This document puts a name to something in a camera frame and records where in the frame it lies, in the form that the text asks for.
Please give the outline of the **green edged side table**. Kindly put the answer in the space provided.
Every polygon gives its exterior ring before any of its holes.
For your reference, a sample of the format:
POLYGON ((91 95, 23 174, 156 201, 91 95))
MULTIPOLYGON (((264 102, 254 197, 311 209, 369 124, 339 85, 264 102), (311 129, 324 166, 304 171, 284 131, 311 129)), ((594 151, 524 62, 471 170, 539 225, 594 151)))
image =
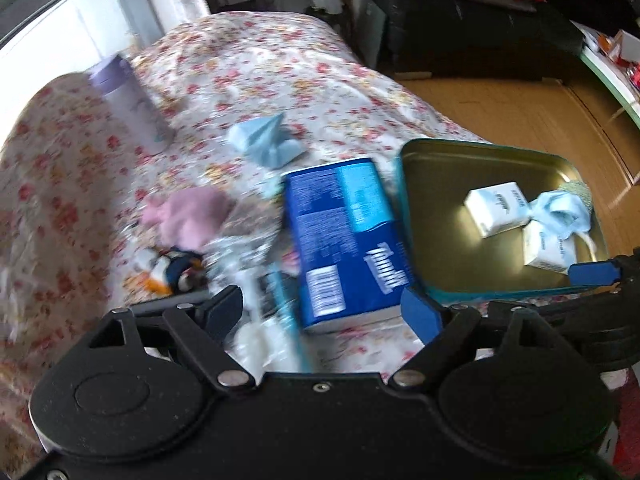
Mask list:
POLYGON ((576 22, 572 22, 572 24, 582 33, 582 38, 584 38, 584 46, 579 55, 580 60, 597 76, 620 104, 620 109, 611 119, 625 112, 638 126, 640 119, 639 89, 631 83, 626 70, 597 50, 597 35, 594 29, 576 22))

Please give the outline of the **orange and navy plush toy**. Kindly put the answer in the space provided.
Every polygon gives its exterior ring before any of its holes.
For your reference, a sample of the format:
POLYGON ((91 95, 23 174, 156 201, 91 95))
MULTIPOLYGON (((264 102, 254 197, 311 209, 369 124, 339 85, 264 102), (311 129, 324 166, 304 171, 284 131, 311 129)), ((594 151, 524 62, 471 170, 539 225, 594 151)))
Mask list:
POLYGON ((140 272, 146 290, 160 296, 194 292, 206 285, 203 257, 175 247, 145 247, 134 254, 134 268, 140 272))

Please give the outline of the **small white tissue pack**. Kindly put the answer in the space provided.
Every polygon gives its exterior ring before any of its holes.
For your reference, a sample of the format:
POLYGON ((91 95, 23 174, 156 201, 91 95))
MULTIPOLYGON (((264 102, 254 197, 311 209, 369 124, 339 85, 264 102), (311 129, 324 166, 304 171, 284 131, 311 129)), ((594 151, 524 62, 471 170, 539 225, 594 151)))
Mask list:
POLYGON ((515 182, 474 188, 463 203, 483 238, 526 226, 530 219, 528 201, 515 182))

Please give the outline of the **dark cabinet furniture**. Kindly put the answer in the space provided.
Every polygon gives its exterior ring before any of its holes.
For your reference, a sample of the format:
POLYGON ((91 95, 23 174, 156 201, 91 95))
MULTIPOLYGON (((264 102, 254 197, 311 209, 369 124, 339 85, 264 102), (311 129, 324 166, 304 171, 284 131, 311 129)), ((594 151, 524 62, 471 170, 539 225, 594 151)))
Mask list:
POLYGON ((557 79, 582 66, 567 0, 363 0, 367 66, 405 78, 557 79))

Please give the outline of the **pink velvet pouch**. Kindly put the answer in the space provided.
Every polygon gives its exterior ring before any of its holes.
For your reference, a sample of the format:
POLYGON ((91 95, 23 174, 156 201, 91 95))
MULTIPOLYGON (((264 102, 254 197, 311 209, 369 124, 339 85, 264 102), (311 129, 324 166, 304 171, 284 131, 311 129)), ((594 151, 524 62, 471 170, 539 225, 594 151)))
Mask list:
POLYGON ((146 198, 140 223, 157 228, 160 244, 202 252, 232 213, 236 201, 216 186, 194 186, 146 198))

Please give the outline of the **clear bag of cotton pads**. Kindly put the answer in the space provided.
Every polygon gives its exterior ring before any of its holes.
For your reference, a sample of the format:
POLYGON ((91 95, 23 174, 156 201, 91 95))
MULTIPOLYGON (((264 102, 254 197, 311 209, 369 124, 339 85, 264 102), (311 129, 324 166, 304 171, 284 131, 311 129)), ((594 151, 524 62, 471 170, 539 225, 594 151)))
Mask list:
POLYGON ((241 289, 242 313, 226 346, 257 380, 267 372, 312 371, 298 322, 296 281, 278 261, 281 242, 281 208, 249 195, 235 203, 218 237, 206 247, 210 288, 241 289))

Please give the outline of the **blue Tempo tissue box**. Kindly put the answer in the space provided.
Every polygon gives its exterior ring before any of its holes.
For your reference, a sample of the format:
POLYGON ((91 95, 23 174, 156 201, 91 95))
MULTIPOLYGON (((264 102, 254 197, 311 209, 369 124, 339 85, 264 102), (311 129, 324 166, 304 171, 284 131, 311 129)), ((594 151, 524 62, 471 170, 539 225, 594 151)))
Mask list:
POLYGON ((284 204, 299 258, 305 330, 339 332, 399 315, 413 275, 372 159, 289 172, 284 204))

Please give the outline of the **floral bed cover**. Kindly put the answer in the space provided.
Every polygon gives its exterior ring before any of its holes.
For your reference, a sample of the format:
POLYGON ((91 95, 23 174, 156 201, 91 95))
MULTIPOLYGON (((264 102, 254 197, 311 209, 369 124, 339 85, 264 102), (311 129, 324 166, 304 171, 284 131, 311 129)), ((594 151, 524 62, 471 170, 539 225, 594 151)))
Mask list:
POLYGON ((145 298, 130 229, 145 197, 213 184, 268 191, 276 176, 227 141, 237 122, 282 114, 299 166, 368 156, 393 179, 402 146, 472 133, 364 67, 327 24, 304 14, 226 12, 183 24, 134 59, 174 129, 167 151, 131 140, 83 74, 51 80, 1 150, 1 469, 40 459, 28 399, 108 310, 145 298))

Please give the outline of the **light blue face mask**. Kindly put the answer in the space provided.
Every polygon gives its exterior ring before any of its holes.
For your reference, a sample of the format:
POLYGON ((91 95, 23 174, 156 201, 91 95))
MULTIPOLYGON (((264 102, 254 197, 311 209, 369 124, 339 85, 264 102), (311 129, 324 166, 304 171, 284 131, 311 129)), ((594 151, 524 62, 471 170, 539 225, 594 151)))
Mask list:
POLYGON ((593 208, 587 210, 573 194, 560 191, 543 192, 529 203, 532 220, 543 224, 561 240, 571 235, 579 237, 588 248, 591 261, 597 260, 597 245, 590 235, 593 208))

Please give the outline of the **purple tumbler bottle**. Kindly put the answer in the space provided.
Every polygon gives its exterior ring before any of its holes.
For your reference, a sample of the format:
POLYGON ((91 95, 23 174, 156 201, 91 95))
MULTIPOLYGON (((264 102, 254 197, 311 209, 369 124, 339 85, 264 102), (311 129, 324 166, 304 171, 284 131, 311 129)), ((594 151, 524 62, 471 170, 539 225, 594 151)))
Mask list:
POLYGON ((149 154, 165 151, 174 130, 143 88, 131 64, 115 54, 88 69, 89 80, 149 154))

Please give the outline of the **green gold metal tin tray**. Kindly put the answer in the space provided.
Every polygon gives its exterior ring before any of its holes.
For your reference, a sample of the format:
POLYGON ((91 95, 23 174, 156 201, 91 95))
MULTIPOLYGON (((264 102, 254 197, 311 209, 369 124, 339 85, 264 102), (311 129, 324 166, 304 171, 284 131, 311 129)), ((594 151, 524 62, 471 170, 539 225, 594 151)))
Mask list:
POLYGON ((579 180, 567 160, 496 144, 411 140, 396 160, 397 197, 416 281, 441 304, 574 294, 567 276, 526 266, 514 229, 480 236, 463 205, 474 188, 516 183, 526 200, 579 180))

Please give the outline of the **pale green crochet doily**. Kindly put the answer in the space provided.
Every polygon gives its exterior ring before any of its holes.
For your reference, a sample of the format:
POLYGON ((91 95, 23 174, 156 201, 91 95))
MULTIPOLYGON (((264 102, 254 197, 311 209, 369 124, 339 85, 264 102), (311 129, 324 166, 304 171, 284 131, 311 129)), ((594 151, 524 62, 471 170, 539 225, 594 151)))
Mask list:
POLYGON ((585 205, 587 210, 591 210, 593 208, 592 194, 589 186, 586 185, 584 181, 569 180, 567 182, 563 182, 559 186, 559 190, 576 195, 585 205))

